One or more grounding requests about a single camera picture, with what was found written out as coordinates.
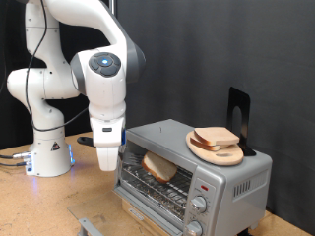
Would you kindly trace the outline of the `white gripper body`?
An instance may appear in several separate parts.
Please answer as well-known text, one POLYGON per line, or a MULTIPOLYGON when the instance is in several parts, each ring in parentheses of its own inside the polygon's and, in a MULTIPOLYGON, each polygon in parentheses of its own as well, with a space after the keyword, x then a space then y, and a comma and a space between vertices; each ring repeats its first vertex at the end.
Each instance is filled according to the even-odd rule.
POLYGON ((90 122, 99 168, 102 171, 114 171, 117 168, 119 151, 126 143, 125 117, 110 121, 91 118, 90 122))

